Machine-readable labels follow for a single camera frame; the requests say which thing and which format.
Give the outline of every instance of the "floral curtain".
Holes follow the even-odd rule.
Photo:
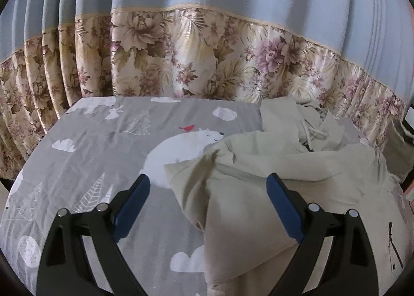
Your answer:
[[[77,17],[0,64],[0,176],[13,177],[81,97],[259,102],[293,94],[348,117],[383,146],[405,103],[363,68],[274,24],[206,5]]]
[[[114,94],[258,102],[318,99],[381,146],[405,103],[333,50],[267,22],[206,6],[119,9],[111,18]]]

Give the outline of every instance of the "red bird print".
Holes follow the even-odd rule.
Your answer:
[[[194,129],[194,127],[195,127],[195,124],[189,125],[189,126],[184,127],[184,128],[179,127],[179,129],[185,130],[186,132],[190,132],[191,130]]]

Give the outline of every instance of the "polar bear print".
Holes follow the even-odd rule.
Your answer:
[[[152,185],[169,189],[164,165],[197,158],[203,154],[204,147],[223,138],[222,132],[199,130],[172,136],[158,144],[146,157],[141,173],[150,178]]]

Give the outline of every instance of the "drawstring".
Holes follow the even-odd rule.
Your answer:
[[[315,128],[312,124],[310,124],[308,121],[306,121],[305,119],[301,119],[302,122],[302,126],[305,129],[305,135],[306,135],[306,139],[308,142],[308,147],[309,147],[309,151],[313,151],[313,146],[312,146],[312,140],[316,137],[316,135],[321,135],[321,136],[328,136],[327,133]]]

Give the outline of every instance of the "white tree print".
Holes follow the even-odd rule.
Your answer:
[[[33,221],[33,219],[35,218],[35,211],[38,206],[37,199],[42,188],[42,184],[43,182],[37,185],[33,189],[32,193],[23,199],[21,207],[17,208],[20,215],[28,221]]]
[[[72,211],[75,213],[84,213],[92,211],[95,206],[99,203],[99,198],[101,196],[102,183],[104,182],[105,173],[102,173],[102,176],[90,187],[88,192],[78,201],[78,203],[73,207]]]
[[[104,197],[102,198],[102,200],[100,202],[105,202],[107,204],[110,203],[110,197],[112,195],[112,190],[113,190],[113,184],[110,186],[108,192],[106,193],[106,195],[104,195]]]
[[[149,135],[148,128],[150,127],[150,114],[148,112],[138,116],[128,127],[127,131],[130,134],[141,136]]]

